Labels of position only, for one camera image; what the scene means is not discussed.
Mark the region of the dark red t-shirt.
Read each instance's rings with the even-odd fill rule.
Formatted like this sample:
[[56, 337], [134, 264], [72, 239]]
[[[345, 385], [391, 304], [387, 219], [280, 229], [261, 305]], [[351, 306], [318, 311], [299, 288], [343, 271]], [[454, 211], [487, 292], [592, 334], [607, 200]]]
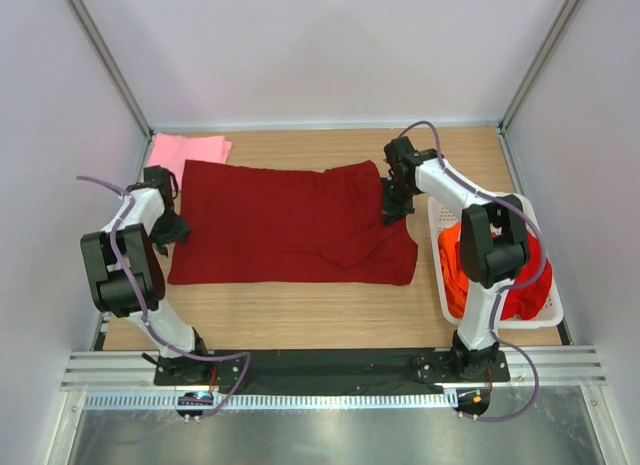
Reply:
[[412, 282], [418, 246], [405, 221], [384, 223], [372, 161], [322, 172], [202, 161], [185, 165], [171, 285]]

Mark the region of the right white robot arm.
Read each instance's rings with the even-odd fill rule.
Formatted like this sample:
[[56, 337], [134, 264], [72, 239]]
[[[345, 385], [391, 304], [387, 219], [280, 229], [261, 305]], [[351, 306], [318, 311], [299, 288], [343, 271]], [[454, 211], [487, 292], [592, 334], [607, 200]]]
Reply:
[[482, 189], [451, 168], [437, 150], [418, 151], [406, 136], [392, 139], [384, 154], [389, 165], [382, 180], [385, 225], [412, 214], [413, 198], [423, 193], [458, 219], [459, 256], [469, 289], [446, 368], [464, 381], [483, 377], [497, 359], [496, 321], [507, 289], [531, 259], [522, 202], [513, 194], [497, 197]]

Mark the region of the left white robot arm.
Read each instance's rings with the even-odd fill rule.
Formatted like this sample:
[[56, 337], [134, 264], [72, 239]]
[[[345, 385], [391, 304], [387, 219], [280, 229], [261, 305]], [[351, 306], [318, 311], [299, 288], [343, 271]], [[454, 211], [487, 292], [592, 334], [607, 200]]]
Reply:
[[122, 199], [116, 216], [97, 232], [84, 235], [80, 248], [96, 308], [139, 327], [156, 345], [158, 357], [143, 358], [156, 367], [156, 385], [201, 385], [214, 366], [198, 332], [169, 304], [158, 261], [168, 246], [184, 243], [191, 228], [175, 210], [179, 186], [169, 169], [146, 167], [142, 179], [122, 189], [82, 176]]

